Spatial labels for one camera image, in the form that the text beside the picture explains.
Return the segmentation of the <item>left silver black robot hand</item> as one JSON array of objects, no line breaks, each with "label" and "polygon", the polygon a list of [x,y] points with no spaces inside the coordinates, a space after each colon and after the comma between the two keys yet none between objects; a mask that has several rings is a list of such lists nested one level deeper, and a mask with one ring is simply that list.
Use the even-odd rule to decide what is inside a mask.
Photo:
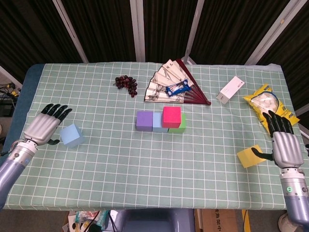
[{"label": "left silver black robot hand", "polygon": [[52,140],[51,137],[72,111],[67,107],[67,105],[52,103],[46,105],[25,130],[24,139],[31,140],[37,145],[57,145],[60,140]]}]

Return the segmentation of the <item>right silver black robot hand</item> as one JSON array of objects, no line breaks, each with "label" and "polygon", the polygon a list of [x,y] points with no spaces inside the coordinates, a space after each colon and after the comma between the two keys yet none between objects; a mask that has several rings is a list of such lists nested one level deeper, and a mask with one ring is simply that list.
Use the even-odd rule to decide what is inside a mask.
[{"label": "right silver black robot hand", "polygon": [[263,112],[272,141],[272,153],[261,153],[256,148],[252,152],[261,159],[275,162],[281,168],[299,168],[304,164],[300,142],[294,134],[291,122],[273,111]]}]

